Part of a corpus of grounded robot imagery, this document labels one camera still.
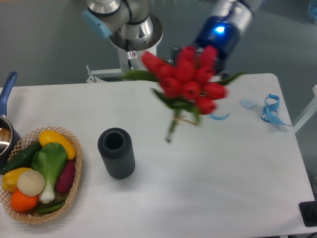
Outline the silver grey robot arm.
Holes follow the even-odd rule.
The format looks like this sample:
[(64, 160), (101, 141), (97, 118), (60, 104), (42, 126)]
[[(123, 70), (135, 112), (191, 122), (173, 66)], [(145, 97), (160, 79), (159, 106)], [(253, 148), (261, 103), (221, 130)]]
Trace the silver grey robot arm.
[(149, 13), (147, 0), (88, 0), (82, 15), (96, 35), (116, 47), (122, 73), (145, 70), (141, 56), (157, 54), (163, 26)]

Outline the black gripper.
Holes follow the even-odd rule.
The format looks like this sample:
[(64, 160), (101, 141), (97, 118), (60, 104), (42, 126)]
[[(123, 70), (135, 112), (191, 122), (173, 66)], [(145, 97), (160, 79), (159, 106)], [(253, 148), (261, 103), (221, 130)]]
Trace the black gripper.
[(239, 29), (223, 17), (209, 17), (194, 40), (194, 46), (205, 48), (213, 46), (218, 50), (215, 63), (217, 73), (224, 71), (227, 58), (240, 40)]

